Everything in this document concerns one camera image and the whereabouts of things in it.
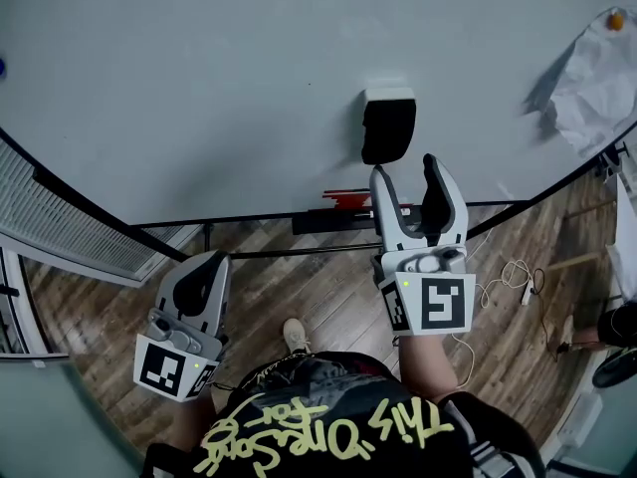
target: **orange ball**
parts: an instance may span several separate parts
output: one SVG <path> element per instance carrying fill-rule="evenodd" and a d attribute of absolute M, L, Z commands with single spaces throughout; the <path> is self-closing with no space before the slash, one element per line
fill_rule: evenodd
<path fill-rule="evenodd" d="M 608 16 L 608 28 L 616 32 L 620 31 L 624 28 L 624 17 L 618 12 L 612 13 Z"/>

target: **person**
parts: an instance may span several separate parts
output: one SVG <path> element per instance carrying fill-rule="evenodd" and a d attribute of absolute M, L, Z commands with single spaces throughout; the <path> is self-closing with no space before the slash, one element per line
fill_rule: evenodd
<path fill-rule="evenodd" d="M 597 326 L 574 330 L 573 315 L 566 318 L 557 353 L 580 349 L 603 351 L 607 347 L 637 346 L 637 302 L 629 301 L 619 308 L 604 312 Z"/>
<path fill-rule="evenodd" d="M 283 337 L 290 354 L 249 373 L 218 415 L 210 391 L 179 404 L 173 445 L 149 446 L 142 477 L 544 476 L 522 426 L 458 390 L 443 336 L 400 337 L 402 381 L 366 355 L 312 353 L 296 319 Z"/>

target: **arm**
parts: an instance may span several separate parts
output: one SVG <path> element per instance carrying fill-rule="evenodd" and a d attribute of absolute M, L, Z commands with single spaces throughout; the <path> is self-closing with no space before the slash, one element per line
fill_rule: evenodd
<path fill-rule="evenodd" d="M 183 451 L 192 450 L 210 430 L 216 414 L 210 386 L 204 386 L 196 399 L 177 404 L 171 444 Z"/>
<path fill-rule="evenodd" d="M 458 378 L 442 347 L 444 335 L 400 337 L 400 376 L 419 395 L 434 402 L 458 388 Z"/>

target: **wooden floor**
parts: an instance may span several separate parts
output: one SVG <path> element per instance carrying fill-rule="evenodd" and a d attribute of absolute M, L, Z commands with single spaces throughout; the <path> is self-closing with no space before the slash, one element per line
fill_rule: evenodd
<path fill-rule="evenodd" d="M 500 225 L 469 261 L 486 286 L 500 278 L 510 260 L 523 259 L 531 269 L 612 242 L 615 210 L 607 205 L 562 220 L 574 211 L 609 197 L 601 182 L 585 176 L 545 202 Z M 483 220 L 502 207 L 471 209 L 472 221 Z M 470 241 L 475 249 L 485 235 Z M 376 242 L 372 231 L 295 237 L 287 220 L 217 225 L 213 247 L 226 251 L 315 247 Z M 202 239 L 188 252 L 202 251 Z M 310 334 L 313 350 L 353 350 L 370 354 L 398 373 L 388 318 L 372 282 L 371 252 L 348 252 L 236 261 L 232 277 L 228 336 L 232 346 L 216 380 L 237 384 L 253 367 L 282 357 L 280 338 L 285 319 L 297 317 Z M 173 404 L 132 382 L 135 335 L 143 332 L 148 310 L 163 275 L 142 289 L 121 288 L 33 261 L 26 261 L 37 309 L 58 350 L 69 353 L 98 402 L 141 451 L 151 441 L 165 440 Z M 608 293 L 609 262 L 589 262 L 546 276 L 542 301 L 521 307 L 522 290 L 501 283 L 490 289 L 491 304 L 478 301 L 472 331 L 464 335 L 476 352 L 467 389 L 524 425 L 542 443 L 565 409 L 579 380 L 587 354 L 560 357 L 545 349 L 542 309 L 551 341 L 559 339 L 564 319 L 575 311 L 576 326 L 594 323 L 601 307 L 594 300 Z M 471 356 L 451 338 L 445 347 L 461 380 Z M 220 407 L 224 391 L 215 390 Z"/>

